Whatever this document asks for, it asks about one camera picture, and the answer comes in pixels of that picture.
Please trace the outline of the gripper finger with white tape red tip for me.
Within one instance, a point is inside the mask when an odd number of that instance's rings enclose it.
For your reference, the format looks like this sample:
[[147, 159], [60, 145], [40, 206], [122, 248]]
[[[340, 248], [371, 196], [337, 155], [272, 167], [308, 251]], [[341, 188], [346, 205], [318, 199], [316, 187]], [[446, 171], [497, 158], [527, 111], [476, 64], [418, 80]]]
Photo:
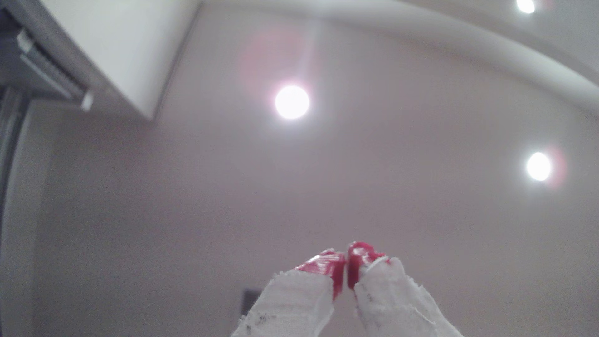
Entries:
[[348, 246], [348, 287], [365, 336], [462, 336], [397, 257], [368, 243]]
[[327, 249], [276, 273], [231, 336], [319, 336], [341, 294], [346, 255]]

